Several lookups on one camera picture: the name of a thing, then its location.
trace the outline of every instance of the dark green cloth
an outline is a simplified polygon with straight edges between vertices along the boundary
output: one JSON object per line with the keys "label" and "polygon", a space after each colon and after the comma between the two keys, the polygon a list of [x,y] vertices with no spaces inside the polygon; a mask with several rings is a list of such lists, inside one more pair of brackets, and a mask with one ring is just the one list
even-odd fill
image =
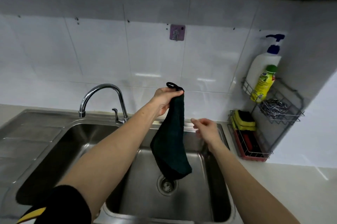
{"label": "dark green cloth", "polygon": [[[183,90],[174,83],[167,82],[170,88]],[[184,95],[170,101],[167,116],[151,141],[151,150],[157,165],[169,180],[182,179],[192,172],[188,163],[184,144]]]}

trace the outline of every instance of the person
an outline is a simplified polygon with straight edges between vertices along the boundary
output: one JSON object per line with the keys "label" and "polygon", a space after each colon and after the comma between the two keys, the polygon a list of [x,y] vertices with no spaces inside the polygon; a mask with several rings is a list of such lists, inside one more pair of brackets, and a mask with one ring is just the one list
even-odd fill
{"label": "person", "polygon": [[[183,94],[160,88],[133,117],[84,154],[53,188],[49,197],[29,209],[18,223],[91,223],[129,169],[153,121]],[[222,142],[216,123],[191,119],[198,136],[215,156],[234,204],[245,224],[299,223],[241,165]]]}

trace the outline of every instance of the drain hole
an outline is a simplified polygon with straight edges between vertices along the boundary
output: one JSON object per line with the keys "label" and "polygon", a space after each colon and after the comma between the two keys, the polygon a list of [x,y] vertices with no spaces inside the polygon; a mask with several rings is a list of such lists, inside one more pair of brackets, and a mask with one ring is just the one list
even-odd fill
{"label": "drain hole", "polygon": [[178,181],[166,179],[161,175],[157,180],[158,191],[164,196],[171,196],[178,187]]}

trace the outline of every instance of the black sleeve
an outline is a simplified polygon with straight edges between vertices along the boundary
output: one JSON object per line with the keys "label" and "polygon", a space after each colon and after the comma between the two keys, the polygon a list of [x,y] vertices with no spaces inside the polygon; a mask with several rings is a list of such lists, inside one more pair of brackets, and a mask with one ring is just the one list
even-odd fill
{"label": "black sleeve", "polygon": [[91,213],[77,189],[61,185],[53,188],[46,200],[30,208],[17,223],[91,224]]}

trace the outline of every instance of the sink basin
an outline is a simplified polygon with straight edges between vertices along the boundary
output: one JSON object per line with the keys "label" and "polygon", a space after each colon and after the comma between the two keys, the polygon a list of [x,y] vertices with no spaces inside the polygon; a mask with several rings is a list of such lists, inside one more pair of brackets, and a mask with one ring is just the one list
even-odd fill
{"label": "sink basin", "polygon": [[[71,127],[19,188],[17,203],[34,205],[46,197],[83,154],[117,128],[118,125],[93,124]],[[115,218],[137,216],[226,222],[233,213],[233,203],[207,145],[196,137],[191,125],[186,124],[184,145],[193,171],[181,180],[167,180],[157,167],[150,149],[150,142],[158,128],[159,125],[153,125],[146,134],[126,175],[106,200],[104,212]],[[224,139],[221,126],[218,128]]]}

